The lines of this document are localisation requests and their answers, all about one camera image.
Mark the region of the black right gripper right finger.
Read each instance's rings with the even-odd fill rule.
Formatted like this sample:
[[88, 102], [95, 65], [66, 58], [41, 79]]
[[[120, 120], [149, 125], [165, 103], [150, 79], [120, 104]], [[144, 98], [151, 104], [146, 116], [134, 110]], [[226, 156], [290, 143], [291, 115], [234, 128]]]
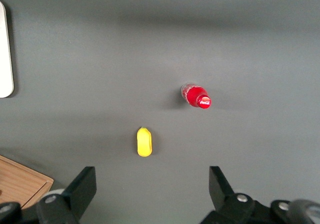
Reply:
[[218, 166], [209, 168], [214, 210], [201, 223], [271, 223], [269, 208], [244, 193], [235, 193]]

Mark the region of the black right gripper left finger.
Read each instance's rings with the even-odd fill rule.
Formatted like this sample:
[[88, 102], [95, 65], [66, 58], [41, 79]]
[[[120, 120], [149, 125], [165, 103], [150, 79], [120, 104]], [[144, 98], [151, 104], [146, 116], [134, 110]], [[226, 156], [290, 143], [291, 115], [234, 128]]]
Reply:
[[62, 191], [44, 196], [37, 204], [39, 223], [79, 223], [96, 194], [95, 167], [85, 167]]

